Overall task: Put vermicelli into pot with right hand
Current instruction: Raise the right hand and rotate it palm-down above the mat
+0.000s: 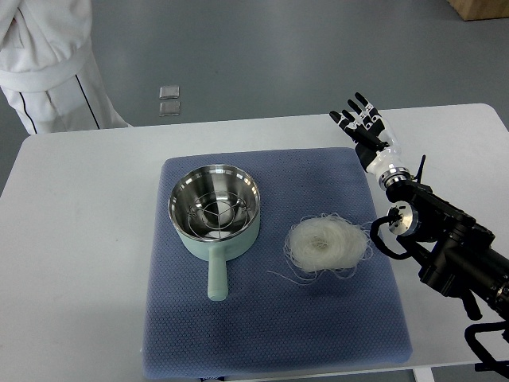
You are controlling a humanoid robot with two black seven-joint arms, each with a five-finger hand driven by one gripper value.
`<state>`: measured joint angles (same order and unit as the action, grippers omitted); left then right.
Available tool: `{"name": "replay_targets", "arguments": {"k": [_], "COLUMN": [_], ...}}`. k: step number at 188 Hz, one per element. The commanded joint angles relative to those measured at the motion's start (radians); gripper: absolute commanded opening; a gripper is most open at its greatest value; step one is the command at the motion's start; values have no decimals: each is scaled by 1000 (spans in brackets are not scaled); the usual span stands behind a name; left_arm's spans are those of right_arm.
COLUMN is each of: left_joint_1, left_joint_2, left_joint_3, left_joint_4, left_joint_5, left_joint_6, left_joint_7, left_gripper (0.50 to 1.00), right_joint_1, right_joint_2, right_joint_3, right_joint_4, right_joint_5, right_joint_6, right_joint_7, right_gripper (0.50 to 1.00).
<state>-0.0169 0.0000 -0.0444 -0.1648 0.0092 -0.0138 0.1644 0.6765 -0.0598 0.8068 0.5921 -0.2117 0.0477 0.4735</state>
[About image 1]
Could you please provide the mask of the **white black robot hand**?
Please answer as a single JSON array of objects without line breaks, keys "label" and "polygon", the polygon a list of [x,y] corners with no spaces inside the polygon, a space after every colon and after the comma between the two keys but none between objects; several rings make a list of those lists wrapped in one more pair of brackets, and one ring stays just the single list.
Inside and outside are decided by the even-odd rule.
[{"label": "white black robot hand", "polygon": [[402,167],[400,147],[378,109],[361,93],[349,99],[347,110],[330,111],[333,122],[354,142],[363,169],[381,177],[390,168]]}]

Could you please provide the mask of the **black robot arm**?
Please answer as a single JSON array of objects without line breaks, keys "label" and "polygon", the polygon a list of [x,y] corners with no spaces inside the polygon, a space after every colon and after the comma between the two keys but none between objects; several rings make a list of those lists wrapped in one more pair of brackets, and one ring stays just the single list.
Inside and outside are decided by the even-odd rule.
[{"label": "black robot arm", "polygon": [[371,171],[391,202],[371,225],[372,243],[392,259],[414,259],[422,283],[459,298],[473,321],[464,338],[480,360],[476,370],[507,377],[507,361],[496,360],[476,337],[499,332],[508,338],[508,260],[492,249],[494,234],[407,168],[387,164]]}]

